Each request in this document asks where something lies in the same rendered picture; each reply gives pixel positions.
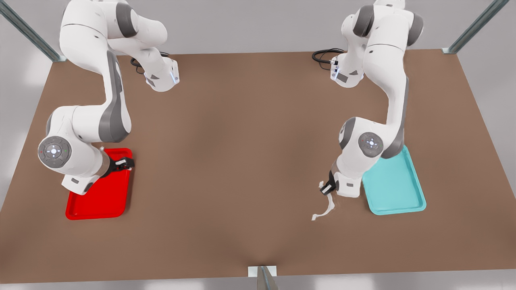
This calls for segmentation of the white drainage pipe clamp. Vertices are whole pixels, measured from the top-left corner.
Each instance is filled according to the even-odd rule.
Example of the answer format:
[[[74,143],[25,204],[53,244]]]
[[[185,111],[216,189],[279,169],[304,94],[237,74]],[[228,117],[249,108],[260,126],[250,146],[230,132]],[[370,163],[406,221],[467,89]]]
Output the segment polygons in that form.
[[[332,194],[328,193],[326,195],[326,197],[328,198],[328,207],[327,207],[327,209],[325,210],[324,213],[321,213],[321,214],[314,213],[312,215],[312,218],[311,218],[312,222],[315,221],[318,217],[322,217],[322,216],[328,215],[328,213],[330,213],[330,211],[332,211],[335,208],[335,204],[334,204],[334,201],[333,201]]]

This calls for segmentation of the teal rectangular tray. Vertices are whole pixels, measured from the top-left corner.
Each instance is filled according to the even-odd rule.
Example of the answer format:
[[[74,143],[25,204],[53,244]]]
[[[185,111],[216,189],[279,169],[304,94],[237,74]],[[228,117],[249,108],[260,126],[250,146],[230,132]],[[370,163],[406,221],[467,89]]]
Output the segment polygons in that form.
[[[380,158],[362,177],[369,209],[378,216],[419,212],[426,209],[418,175],[409,150]]]

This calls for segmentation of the red rectangular tray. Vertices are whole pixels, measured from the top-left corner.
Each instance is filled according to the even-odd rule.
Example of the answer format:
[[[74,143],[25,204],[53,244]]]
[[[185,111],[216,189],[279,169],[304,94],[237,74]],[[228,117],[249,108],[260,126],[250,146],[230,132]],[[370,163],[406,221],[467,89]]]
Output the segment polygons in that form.
[[[126,208],[131,169],[113,172],[96,181],[81,196],[70,191],[66,217],[70,220],[116,218]]]

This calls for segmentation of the silver frame post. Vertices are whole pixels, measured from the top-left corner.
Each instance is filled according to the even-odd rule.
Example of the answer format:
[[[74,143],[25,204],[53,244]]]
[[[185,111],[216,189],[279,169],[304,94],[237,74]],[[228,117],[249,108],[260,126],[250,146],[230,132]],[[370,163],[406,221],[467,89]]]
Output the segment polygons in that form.
[[[493,0],[468,28],[447,48],[444,54],[457,54],[510,0]]]
[[[0,15],[24,35],[39,51],[46,55],[48,59],[53,62],[64,62],[67,60],[63,55],[59,55],[5,0],[0,0]]]
[[[257,279],[256,290],[279,290],[274,277],[277,276],[277,267],[273,266],[249,266],[248,277]]]

